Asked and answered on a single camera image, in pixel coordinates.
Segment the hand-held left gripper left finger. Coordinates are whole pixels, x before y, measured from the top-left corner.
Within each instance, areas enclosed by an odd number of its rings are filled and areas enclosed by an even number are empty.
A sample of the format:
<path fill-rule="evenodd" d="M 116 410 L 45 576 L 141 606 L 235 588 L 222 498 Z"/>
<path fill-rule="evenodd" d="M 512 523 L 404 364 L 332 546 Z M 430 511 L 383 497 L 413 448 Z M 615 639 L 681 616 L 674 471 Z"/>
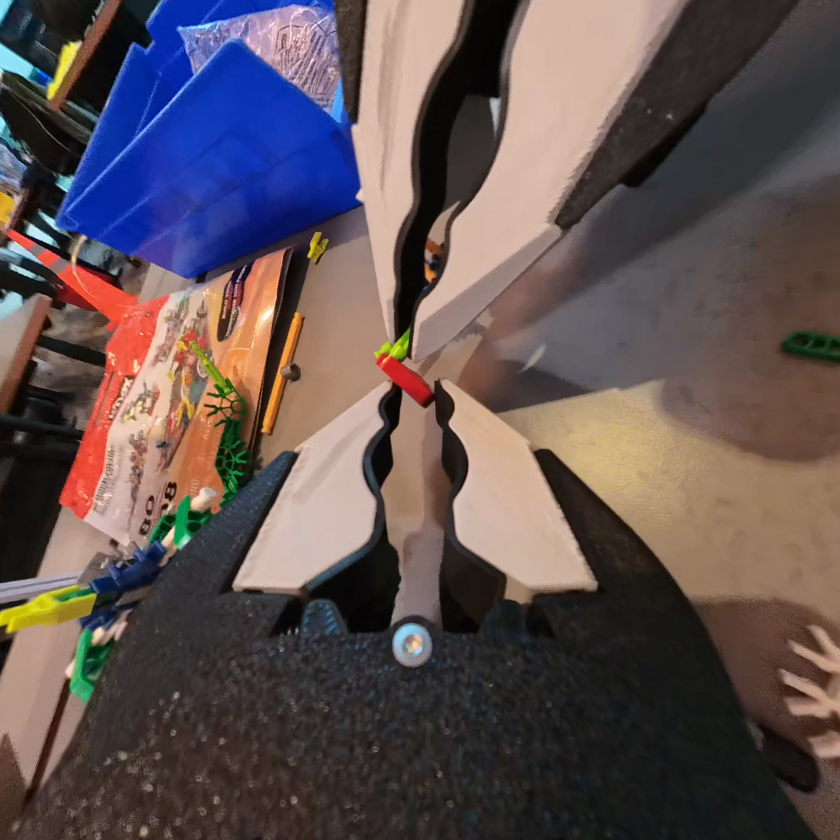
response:
<path fill-rule="evenodd" d="M 382 487 L 402 395 L 379 385 L 294 449 L 235 591 L 329 600 L 351 631 L 391 625 L 401 574 Z"/>

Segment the long orange rod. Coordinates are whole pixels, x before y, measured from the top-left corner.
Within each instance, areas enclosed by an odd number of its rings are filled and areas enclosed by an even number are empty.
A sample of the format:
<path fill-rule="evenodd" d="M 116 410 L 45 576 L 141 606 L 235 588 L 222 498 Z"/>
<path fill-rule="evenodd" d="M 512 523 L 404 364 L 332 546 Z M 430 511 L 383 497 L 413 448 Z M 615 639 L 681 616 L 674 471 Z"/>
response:
<path fill-rule="evenodd" d="M 263 435 L 273 434 L 275 425 L 277 423 L 280 402 L 288 384 L 288 382 L 284 382 L 281 380 L 279 370 L 283 365 L 288 364 L 289 362 L 295 362 L 295 353 L 298 348 L 298 343 L 304 322 L 304 316 L 299 311 L 295 312 L 292 317 L 289 330 L 287 332 L 287 337 L 284 342 L 282 352 L 280 354 L 280 360 L 276 371 L 276 375 L 269 391 L 268 402 L 266 404 L 266 410 L 264 412 L 260 428 L 260 432 Z"/>

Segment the yellow object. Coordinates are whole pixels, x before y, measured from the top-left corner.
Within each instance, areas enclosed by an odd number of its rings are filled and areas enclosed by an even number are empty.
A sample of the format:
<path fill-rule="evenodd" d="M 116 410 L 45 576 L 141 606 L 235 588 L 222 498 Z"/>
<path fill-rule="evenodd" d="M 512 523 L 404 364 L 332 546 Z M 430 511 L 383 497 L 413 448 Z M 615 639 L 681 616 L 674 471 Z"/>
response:
<path fill-rule="evenodd" d="M 65 82 L 68 75 L 70 74 L 70 70 L 81 50 L 81 47 L 81 40 L 65 43 L 61 47 L 56 64 L 56 70 L 51 79 L 51 82 L 48 84 L 47 87 L 47 99 L 49 101 L 52 102 L 57 99 L 58 92 L 61 89 L 62 84 Z"/>

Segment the pale blue metal strut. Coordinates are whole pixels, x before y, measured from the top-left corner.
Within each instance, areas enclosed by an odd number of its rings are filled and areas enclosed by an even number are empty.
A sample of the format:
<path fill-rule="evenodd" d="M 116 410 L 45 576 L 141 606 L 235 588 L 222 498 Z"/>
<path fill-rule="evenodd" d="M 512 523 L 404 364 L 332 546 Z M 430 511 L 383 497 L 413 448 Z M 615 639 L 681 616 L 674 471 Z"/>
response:
<path fill-rule="evenodd" d="M 2 605 L 26 602 L 39 595 L 64 590 L 72 585 L 76 585 L 80 577 L 81 572 L 73 572 L 3 582 L 0 586 L 0 602 Z"/>

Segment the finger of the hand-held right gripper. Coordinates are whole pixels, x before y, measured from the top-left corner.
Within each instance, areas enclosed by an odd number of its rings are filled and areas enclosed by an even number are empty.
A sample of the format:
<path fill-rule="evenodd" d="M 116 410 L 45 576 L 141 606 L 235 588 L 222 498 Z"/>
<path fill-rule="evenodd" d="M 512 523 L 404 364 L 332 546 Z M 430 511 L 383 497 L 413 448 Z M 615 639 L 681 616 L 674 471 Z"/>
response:
<path fill-rule="evenodd" d="M 475 283 L 476 234 L 446 217 L 444 267 L 424 274 L 429 229 L 445 209 L 448 145 L 467 98 L 477 2 L 366 2 L 353 147 L 387 336 L 410 330 L 409 357 L 441 351 L 476 316 L 457 302 Z"/>
<path fill-rule="evenodd" d="M 445 229 L 417 305 L 412 357 L 443 348 L 560 239 L 554 222 L 686 2 L 537 1 L 501 62 L 495 156 Z"/>

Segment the small toy rod frame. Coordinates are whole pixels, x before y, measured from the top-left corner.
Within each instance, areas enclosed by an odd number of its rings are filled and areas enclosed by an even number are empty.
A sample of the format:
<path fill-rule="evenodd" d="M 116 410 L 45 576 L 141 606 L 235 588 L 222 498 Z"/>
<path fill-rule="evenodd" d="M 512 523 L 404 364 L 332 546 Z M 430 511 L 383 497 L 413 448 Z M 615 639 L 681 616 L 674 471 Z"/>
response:
<path fill-rule="evenodd" d="M 444 249 L 441 245 L 427 238 L 424 248 L 424 274 L 427 284 L 436 281 L 440 270 L 440 265 L 444 255 Z M 374 352 L 376 363 L 379 363 L 380 357 L 390 355 L 391 357 L 402 362 L 405 360 L 408 349 L 408 341 L 410 339 L 411 330 L 407 329 L 404 334 L 395 343 L 385 342 L 380 349 Z"/>

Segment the blue storage bin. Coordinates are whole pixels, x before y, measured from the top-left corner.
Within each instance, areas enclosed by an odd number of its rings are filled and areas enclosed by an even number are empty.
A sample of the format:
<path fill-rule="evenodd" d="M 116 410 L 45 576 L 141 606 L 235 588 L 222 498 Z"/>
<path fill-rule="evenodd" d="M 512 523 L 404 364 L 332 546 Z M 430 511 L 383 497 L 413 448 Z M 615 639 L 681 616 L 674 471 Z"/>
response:
<path fill-rule="evenodd" d="M 159 2 L 133 44 L 57 223 L 196 277 L 358 206 L 350 119 L 321 106 L 241 38 L 194 70 L 181 30 L 333 2 Z"/>

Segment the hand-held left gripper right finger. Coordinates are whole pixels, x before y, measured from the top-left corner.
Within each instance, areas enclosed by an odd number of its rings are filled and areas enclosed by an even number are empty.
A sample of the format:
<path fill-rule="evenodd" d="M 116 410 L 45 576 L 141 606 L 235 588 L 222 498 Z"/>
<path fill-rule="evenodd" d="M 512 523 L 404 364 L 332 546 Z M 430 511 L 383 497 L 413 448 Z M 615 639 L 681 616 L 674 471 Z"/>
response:
<path fill-rule="evenodd" d="M 594 593 L 595 574 L 530 442 L 448 379 L 435 383 L 451 489 L 438 573 L 444 629 L 476 632 L 502 602 Z"/>

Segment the red metal frame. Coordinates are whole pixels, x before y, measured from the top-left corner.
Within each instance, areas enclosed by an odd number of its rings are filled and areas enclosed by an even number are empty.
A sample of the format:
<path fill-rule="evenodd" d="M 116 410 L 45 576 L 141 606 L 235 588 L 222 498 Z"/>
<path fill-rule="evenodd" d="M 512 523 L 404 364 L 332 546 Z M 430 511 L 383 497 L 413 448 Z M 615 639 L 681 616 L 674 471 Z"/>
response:
<path fill-rule="evenodd" d="M 102 273 L 84 269 L 18 232 L 9 229 L 6 235 L 56 276 L 70 295 L 68 303 L 101 313 L 112 328 L 137 306 L 137 297 L 113 285 Z"/>

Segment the printed toy set bag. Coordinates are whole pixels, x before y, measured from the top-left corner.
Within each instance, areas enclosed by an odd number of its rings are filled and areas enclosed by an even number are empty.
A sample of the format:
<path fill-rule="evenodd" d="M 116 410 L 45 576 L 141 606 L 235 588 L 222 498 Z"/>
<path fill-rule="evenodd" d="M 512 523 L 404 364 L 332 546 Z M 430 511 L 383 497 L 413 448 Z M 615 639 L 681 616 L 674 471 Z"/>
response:
<path fill-rule="evenodd" d="M 291 250 L 129 311 L 106 349 L 60 503 L 121 544 L 204 489 L 246 483 Z"/>

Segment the clear plastic bag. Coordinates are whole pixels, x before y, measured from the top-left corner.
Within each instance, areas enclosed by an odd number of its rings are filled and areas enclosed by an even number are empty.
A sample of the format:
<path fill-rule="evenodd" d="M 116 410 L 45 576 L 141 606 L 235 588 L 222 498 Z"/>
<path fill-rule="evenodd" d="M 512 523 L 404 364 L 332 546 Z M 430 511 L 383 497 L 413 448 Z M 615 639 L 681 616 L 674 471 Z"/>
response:
<path fill-rule="evenodd" d="M 322 3 L 280 7 L 179 27 L 197 73 L 227 42 L 240 40 L 333 120 L 340 121 L 343 88 L 334 12 Z"/>

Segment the large multicolour toy model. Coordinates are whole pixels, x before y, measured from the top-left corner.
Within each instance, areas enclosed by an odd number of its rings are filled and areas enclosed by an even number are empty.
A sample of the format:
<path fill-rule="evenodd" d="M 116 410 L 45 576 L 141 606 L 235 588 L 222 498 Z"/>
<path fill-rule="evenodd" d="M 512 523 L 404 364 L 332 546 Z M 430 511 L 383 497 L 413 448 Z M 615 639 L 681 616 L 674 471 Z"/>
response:
<path fill-rule="evenodd" d="M 222 508 L 250 478 L 251 454 L 241 437 L 246 403 L 198 343 L 190 342 L 188 347 L 213 383 L 205 407 L 221 429 L 214 467 L 223 490 L 218 503 Z M 154 529 L 146 546 L 135 549 L 130 560 L 109 564 L 103 576 L 85 586 L 77 583 L 2 610 L 2 629 L 14 634 L 30 627 L 78 621 L 81 632 L 66 670 L 66 682 L 74 697 L 88 703 L 130 612 L 139 603 L 128 602 L 127 597 L 152 585 L 175 553 L 211 521 L 215 499 L 216 491 L 211 487 L 200 489 L 194 497 L 184 497 L 174 513 L 153 519 Z"/>

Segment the small green clip connector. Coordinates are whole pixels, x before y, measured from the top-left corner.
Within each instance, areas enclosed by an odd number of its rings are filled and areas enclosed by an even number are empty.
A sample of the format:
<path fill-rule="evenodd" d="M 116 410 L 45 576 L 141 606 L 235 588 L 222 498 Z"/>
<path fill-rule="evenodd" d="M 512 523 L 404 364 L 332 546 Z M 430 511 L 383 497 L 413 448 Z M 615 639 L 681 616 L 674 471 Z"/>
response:
<path fill-rule="evenodd" d="M 839 364 L 839 336 L 814 331 L 794 331 L 782 342 L 784 353 L 811 361 Z"/>

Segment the white snowflake connector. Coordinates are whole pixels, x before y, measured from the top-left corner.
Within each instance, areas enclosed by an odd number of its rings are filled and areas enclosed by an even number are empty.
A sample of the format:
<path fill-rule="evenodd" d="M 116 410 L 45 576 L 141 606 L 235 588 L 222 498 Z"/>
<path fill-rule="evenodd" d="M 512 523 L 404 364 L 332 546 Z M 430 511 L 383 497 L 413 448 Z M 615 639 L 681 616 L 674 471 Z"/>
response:
<path fill-rule="evenodd" d="M 784 697 L 787 711 L 795 718 L 823 721 L 826 728 L 807 736 L 812 755 L 822 761 L 839 761 L 839 647 L 822 626 L 807 627 L 816 648 L 788 640 L 792 653 L 811 664 L 822 676 L 810 679 L 787 668 L 777 668 L 783 686 L 792 691 Z"/>

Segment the red connector pair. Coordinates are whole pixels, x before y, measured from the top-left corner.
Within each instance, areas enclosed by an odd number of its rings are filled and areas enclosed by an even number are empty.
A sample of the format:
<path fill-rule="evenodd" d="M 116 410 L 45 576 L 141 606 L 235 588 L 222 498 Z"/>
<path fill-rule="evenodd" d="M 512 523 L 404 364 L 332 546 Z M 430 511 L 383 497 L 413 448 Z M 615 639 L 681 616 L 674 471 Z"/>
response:
<path fill-rule="evenodd" d="M 417 405 L 422 408 L 431 406 L 434 401 L 432 387 L 420 374 L 406 367 L 402 360 L 390 352 L 381 352 L 375 356 L 375 363 L 384 375 Z"/>

